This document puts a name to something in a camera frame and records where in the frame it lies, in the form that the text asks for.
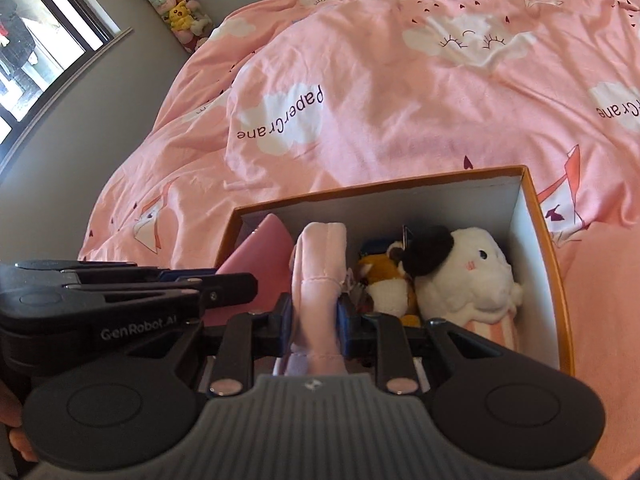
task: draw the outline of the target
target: closed eye print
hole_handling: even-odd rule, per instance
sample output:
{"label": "closed eye print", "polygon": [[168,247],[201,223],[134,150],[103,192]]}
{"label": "closed eye print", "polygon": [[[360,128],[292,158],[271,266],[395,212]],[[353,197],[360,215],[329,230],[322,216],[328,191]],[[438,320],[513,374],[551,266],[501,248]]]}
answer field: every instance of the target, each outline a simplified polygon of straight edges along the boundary
{"label": "closed eye print", "polygon": [[504,39],[503,38],[498,38],[498,36],[492,36],[491,34],[489,34],[488,36],[484,37],[484,47],[483,48],[491,48],[491,44],[494,41],[497,42],[497,43],[504,44]]}
{"label": "closed eye print", "polygon": [[462,44],[462,41],[460,41],[458,38],[454,38],[452,37],[452,35],[449,35],[449,39],[447,38],[442,38],[442,41],[440,42],[440,46],[445,47],[447,46],[449,43],[451,43],[453,41],[453,43],[455,43],[457,46],[459,46],[460,48],[466,48],[467,45]]}

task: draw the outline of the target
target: bed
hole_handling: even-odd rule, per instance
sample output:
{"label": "bed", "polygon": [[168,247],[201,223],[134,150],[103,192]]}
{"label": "bed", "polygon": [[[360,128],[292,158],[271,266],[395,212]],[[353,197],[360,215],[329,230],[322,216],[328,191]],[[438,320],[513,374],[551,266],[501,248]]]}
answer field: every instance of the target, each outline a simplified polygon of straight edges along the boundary
{"label": "bed", "polygon": [[208,267],[231,211],[525,164],[611,478],[640,467],[640,0],[266,0],[184,66],[80,257]]}

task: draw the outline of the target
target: orange box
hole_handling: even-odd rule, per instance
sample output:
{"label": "orange box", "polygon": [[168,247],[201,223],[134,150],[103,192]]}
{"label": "orange box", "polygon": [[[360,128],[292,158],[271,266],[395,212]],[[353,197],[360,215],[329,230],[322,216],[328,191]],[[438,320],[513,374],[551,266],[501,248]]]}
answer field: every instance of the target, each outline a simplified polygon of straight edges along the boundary
{"label": "orange box", "polygon": [[347,227],[347,264],[354,266],[361,245],[399,236],[402,225],[489,231],[524,290],[516,316],[520,351],[567,374],[574,352],[564,289],[551,238],[529,170],[506,166],[393,180],[306,194],[235,209],[226,226],[216,266],[228,258],[268,214],[282,220],[295,238],[310,222]]}

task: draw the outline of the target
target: human hand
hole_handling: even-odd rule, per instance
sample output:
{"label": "human hand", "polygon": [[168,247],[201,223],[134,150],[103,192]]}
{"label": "human hand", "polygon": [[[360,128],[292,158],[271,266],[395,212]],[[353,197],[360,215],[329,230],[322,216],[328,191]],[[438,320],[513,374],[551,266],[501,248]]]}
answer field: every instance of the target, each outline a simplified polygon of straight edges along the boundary
{"label": "human hand", "polygon": [[27,462],[37,462],[35,453],[22,428],[22,405],[14,393],[0,381],[0,422],[9,426],[9,441]]}

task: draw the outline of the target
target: metal pin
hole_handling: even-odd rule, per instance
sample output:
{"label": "metal pin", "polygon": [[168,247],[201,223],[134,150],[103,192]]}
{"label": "metal pin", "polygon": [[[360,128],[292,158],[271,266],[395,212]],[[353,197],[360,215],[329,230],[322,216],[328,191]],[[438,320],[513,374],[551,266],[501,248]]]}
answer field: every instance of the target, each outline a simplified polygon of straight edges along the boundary
{"label": "metal pin", "polygon": [[419,387],[420,385],[416,381],[408,377],[398,377],[386,383],[386,389],[396,395],[412,394],[416,392]]}
{"label": "metal pin", "polygon": [[211,383],[209,391],[220,397],[230,397],[242,391],[242,383],[235,379],[219,379]]}

